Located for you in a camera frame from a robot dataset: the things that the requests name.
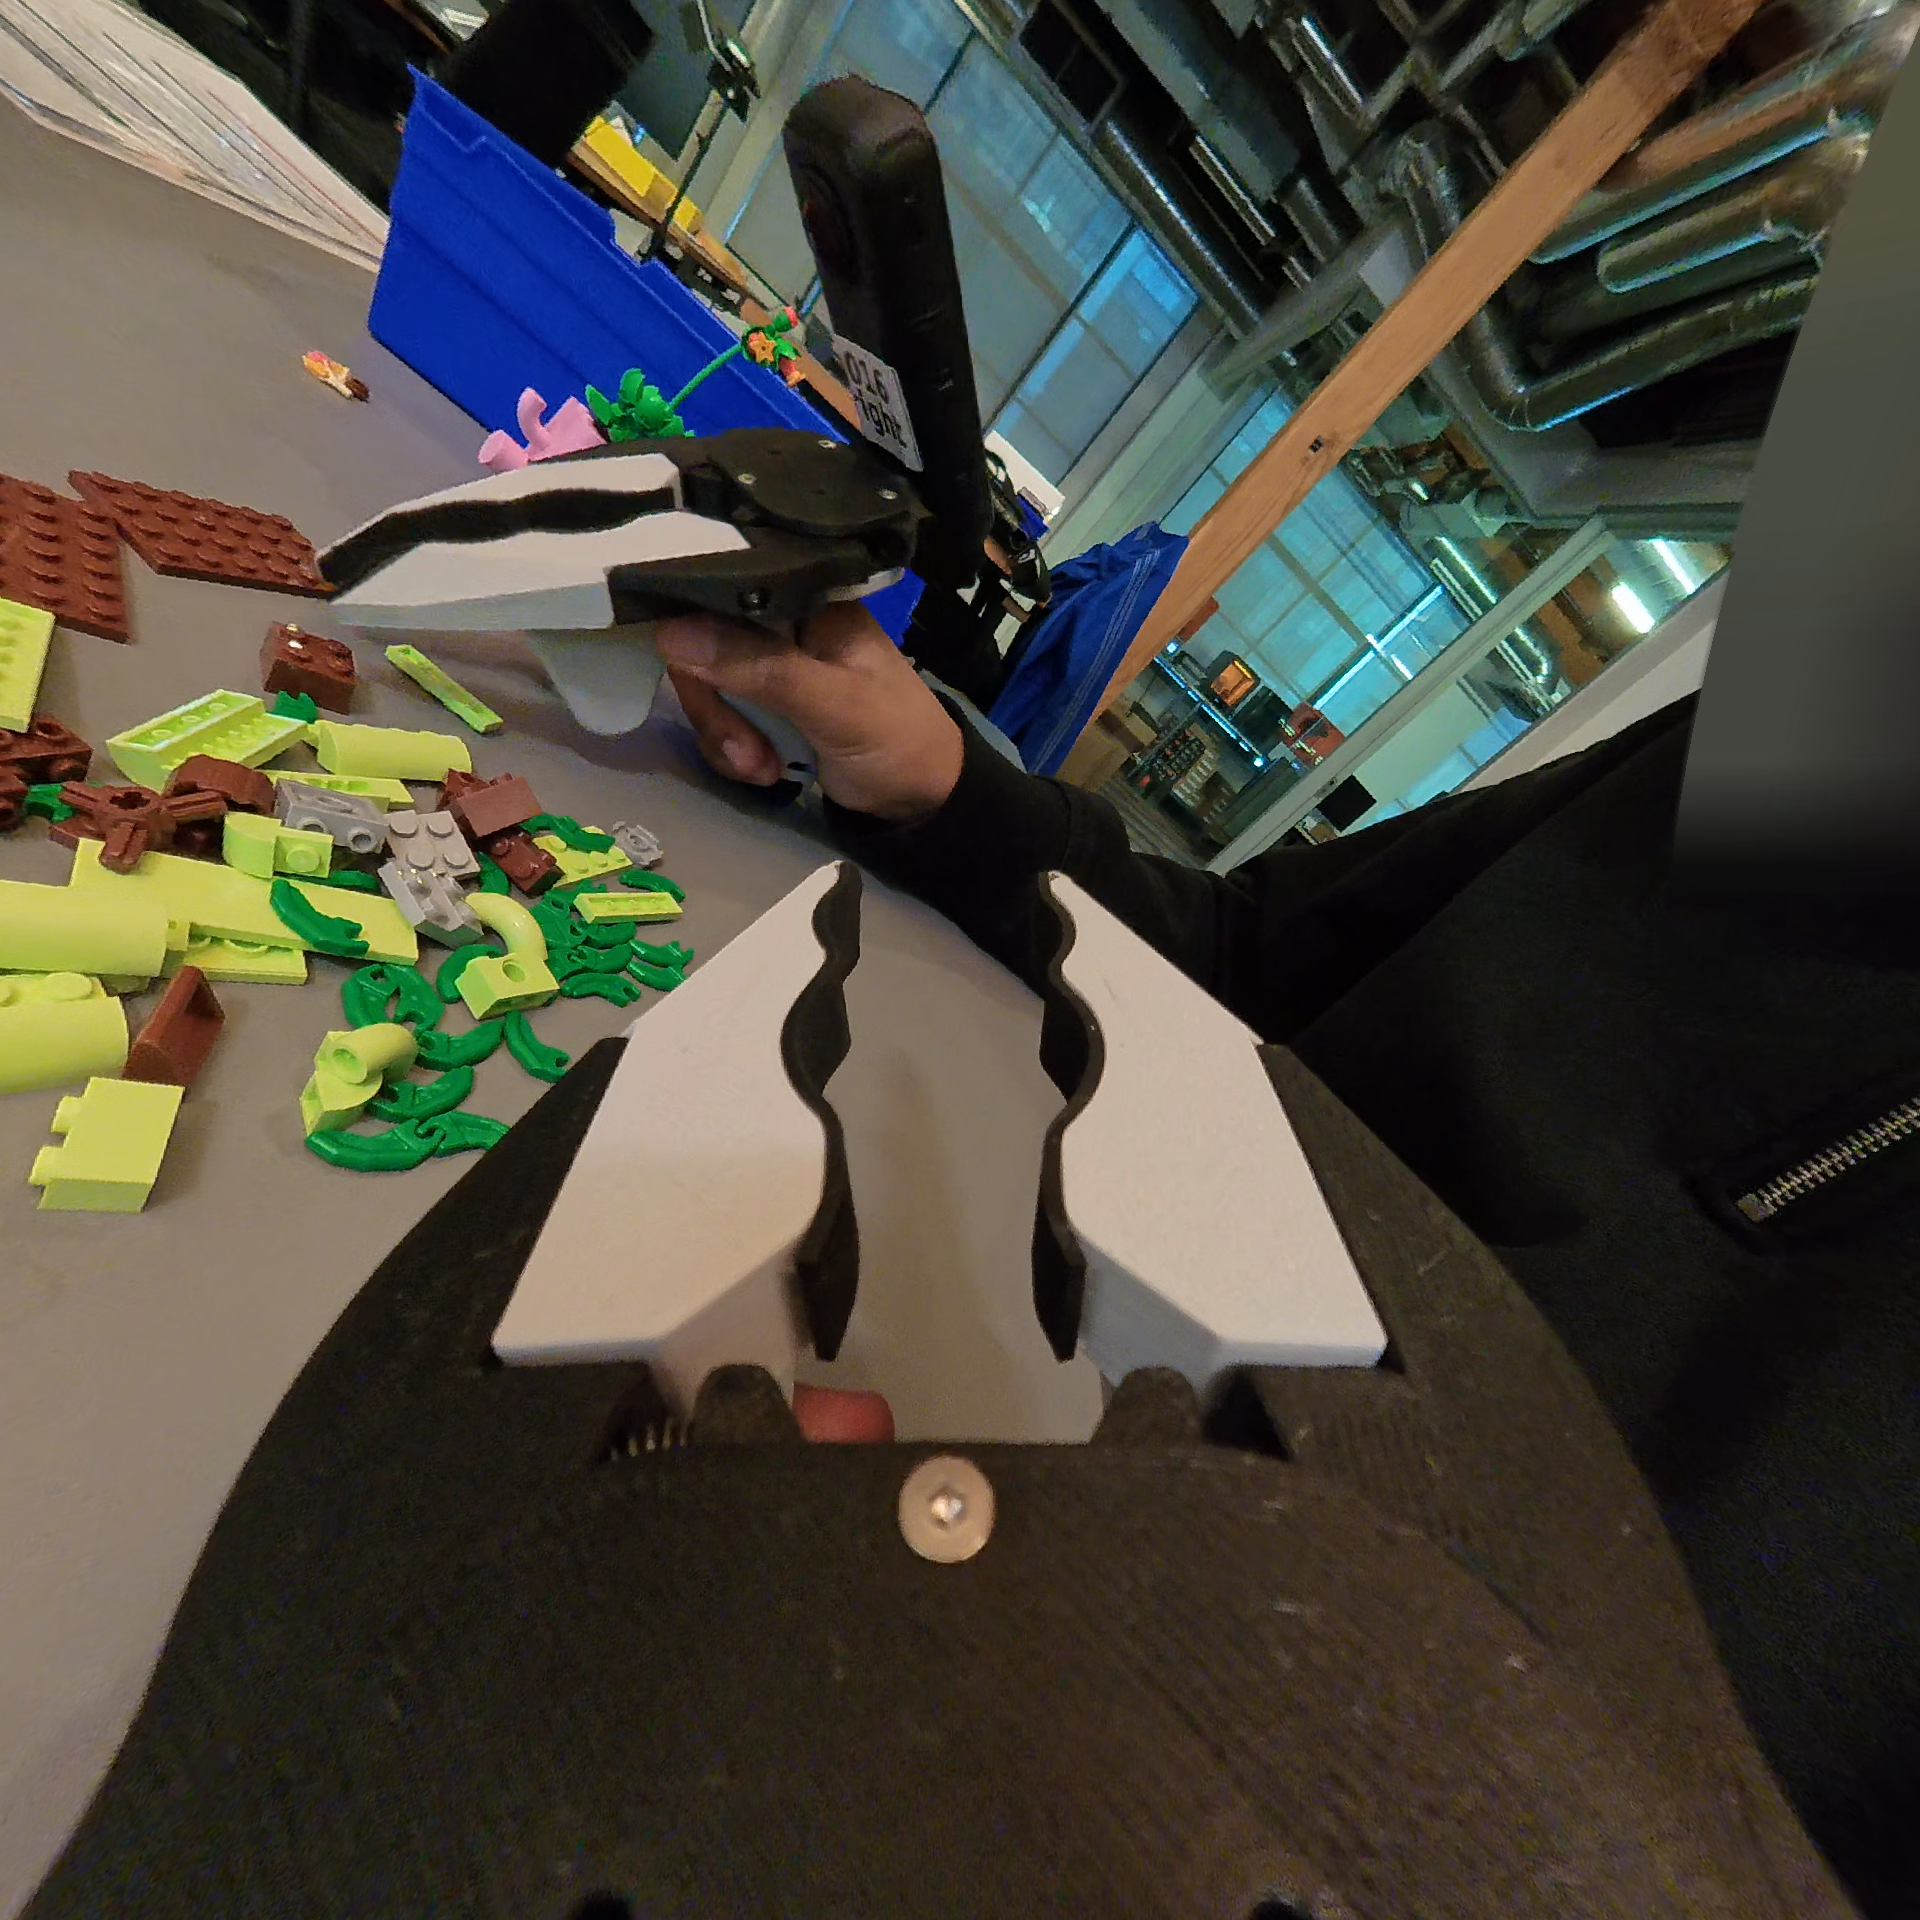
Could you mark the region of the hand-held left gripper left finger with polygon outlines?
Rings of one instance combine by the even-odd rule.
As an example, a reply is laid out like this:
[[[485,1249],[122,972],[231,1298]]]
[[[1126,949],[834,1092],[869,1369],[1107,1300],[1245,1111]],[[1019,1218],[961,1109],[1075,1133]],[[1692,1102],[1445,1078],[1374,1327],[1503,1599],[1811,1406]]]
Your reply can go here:
[[[491,1334],[508,1365],[637,1361],[687,1418],[714,1369],[793,1385],[857,1300],[828,1084],[847,1057],[861,876],[831,861],[637,1018]]]

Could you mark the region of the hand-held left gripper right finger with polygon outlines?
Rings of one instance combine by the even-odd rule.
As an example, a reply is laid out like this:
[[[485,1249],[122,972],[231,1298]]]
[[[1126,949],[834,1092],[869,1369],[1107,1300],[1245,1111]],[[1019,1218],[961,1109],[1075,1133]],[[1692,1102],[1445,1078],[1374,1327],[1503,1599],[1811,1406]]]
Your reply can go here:
[[[1059,1361],[1199,1396],[1251,1366],[1369,1369],[1387,1331],[1252,1026],[1068,881],[1039,983],[1042,1139],[1031,1283]]]

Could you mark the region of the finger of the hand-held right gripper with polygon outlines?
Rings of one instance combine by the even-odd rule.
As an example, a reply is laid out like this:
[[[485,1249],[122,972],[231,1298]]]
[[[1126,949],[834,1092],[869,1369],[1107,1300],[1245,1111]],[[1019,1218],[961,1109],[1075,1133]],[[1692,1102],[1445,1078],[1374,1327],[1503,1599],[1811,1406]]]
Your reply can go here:
[[[594,633],[618,622],[618,570],[748,549],[670,499],[423,499],[330,546],[332,609],[383,633]]]
[[[682,508],[682,469],[673,458],[599,447],[593,458],[489,471],[401,501],[326,543],[317,571],[333,594],[342,594],[430,543],[601,535]]]

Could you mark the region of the brown two-by-two brick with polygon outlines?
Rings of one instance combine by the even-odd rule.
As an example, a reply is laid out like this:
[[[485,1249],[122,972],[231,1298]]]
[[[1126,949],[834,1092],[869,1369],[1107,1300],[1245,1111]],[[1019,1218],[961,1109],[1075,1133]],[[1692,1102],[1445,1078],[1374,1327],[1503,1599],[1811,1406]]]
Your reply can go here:
[[[321,714],[349,714],[358,690],[353,647],[297,627],[269,623],[258,652],[260,689],[273,699],[300,699]]]

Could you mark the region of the large brown studded plate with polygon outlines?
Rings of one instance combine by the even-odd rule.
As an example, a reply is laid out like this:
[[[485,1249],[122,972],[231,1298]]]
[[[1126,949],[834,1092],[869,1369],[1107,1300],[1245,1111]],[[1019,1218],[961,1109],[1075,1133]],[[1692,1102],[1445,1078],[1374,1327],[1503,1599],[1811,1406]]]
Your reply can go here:
[[[100,471],[76,469],[67,482],[165,579],[314,598],[333,594],[321,574],[316,546],[282,515]]]
[[[131,643],[113,521],[52,486],[2,475],[2,594],[73,633]]]

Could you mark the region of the pile of toy bricks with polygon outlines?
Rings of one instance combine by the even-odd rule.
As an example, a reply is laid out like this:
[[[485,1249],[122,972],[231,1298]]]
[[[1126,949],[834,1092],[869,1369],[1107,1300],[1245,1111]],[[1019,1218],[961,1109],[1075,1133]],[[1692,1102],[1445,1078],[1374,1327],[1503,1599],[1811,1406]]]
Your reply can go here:
[[[5,1098],[57,1092],[22,1183],[39,1209],[135,1217],[223,1034],[220,986],[342,972],[297,1094],[333,1169],[412,1171],[491,1150],[470,1106],[506,1052],[558,1084],[534,1026],[555,998],[634,1005],[687,981],[650,941],[683,913],[659,841],[542,810],[473,770],[466,740],[215,689],[108,740],[41,709],[57,622],[5,598],[5,831],[44,826],[62,883],[5,881]]]

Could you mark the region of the person's right forearm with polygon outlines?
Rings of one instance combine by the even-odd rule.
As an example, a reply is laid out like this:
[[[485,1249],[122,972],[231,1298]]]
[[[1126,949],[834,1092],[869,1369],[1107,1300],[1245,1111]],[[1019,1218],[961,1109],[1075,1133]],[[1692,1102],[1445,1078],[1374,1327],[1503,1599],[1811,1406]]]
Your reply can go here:
[[[1266,1041],[1338,989],[1338,926],[1306,870],[1259,859],[1233,881],[1135,853],[1107,802],[1015,769],[943,706],[934,715],[961,750],[939,795],[830,799],[828,818],[845,851],[1027,986],[1060,949],[1051,883],[1068,881]]]

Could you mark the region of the person's right hand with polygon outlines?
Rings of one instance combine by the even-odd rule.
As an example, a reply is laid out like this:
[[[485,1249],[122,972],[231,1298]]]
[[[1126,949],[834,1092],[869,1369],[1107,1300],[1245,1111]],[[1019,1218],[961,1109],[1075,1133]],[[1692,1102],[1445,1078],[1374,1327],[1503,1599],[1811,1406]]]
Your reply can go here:
[[[683,614],[659,627],[655,647],[721,777],[783,780],[783,757],[749,706],[797,731],[831,805],[879,822],[931,817],[964,770],[961,725],[860,603],[820,609],[793,630]]]

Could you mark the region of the pink toy pot plant model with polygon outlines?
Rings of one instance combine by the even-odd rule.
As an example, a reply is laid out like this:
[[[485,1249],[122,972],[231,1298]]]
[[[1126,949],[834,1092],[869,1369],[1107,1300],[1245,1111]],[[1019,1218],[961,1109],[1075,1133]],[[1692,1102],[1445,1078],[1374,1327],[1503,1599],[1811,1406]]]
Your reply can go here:
[[[731,348],[716,355],[677,390],[668,393],[642,369],[627,369],[613,393],[594,386],[583,397],[566,397],[555,410],[525,389],[517,403],[514,430],[495,430],[477,451],[487,473],[511,473],[575,453],[641,442],[686,442],[693,427],[683,404],[723,371],[756,366],[777,372],[787,389],[799,382],[804,323],[793,305],[773,309],[748,325]]]

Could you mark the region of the blue storage bin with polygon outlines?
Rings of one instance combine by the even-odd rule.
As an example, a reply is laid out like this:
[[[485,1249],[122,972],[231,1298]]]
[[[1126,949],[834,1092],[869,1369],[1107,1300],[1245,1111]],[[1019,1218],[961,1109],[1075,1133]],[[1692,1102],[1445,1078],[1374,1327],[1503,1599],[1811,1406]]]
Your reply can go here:
[[[587,386],[613,393],[627,369],[642,369],[675,393],[742,334],[661,260],[629,253],[603,209],[423,76],[367,327],[489,434],[514,430],[525,389],[555,410]],[[683,413],[687,442],[737,427],[861,434],[756,366],[723,371]],[[609,447],[661,453],[654,444]],[[898,633],[922,587],[917,571],[897,570],[863,602]]]

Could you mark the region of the small yellow bin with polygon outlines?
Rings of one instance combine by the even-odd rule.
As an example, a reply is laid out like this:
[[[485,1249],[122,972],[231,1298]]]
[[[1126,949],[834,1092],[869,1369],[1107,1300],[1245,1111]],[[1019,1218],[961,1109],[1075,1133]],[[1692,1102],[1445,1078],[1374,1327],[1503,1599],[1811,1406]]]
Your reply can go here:
[[[705,215],[686,188],[605,117],[594,118],[575,139],[566,170],[630,219],[654,230],[670,223],[673,233],[686,241],[700,236]]]

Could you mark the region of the blue cloth bag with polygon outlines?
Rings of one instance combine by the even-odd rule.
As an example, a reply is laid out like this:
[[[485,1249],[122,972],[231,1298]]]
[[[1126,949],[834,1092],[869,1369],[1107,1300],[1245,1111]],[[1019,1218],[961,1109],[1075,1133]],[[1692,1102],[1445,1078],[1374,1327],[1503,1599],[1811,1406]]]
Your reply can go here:
[[[987,709],[1028,775],[1062,770],[1187,546],[1188,535],[1147,521],[1050,571],[1050,602],[1015,637]]]

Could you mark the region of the large black display screen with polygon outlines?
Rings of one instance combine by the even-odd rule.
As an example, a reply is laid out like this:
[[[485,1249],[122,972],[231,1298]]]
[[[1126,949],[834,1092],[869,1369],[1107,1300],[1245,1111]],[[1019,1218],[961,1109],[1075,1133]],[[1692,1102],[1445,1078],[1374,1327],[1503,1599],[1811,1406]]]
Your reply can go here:
[[[755,2],[630,2],[650,30],[644,53],[614,94],[623,115],[666,154],[679,156],[709,109],[714,49],[701,14],[717,39],[739,39]]]

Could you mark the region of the laminated paper sheet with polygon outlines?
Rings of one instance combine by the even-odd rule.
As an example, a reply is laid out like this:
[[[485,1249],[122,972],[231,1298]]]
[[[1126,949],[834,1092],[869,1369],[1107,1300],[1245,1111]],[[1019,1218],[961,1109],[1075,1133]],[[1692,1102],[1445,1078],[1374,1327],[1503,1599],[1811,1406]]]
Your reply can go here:
[[[375,271],[388,217],[250,87],[127,4],[5,2],[5,102],[37,125]]]

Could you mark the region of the wooden support post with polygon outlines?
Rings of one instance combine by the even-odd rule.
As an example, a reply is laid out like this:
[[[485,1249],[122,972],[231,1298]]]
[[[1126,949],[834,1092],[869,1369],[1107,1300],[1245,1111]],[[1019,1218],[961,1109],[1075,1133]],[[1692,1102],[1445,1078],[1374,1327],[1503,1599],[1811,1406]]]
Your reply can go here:
[[[1756,2],[1649,4],[1588,84],[1190,527],[1167,587],[1095,699],[1097,714],[1167,641],[1206,614],[1234,570],[1340,467],[1380,411],[1487,307],[1757,9]]]

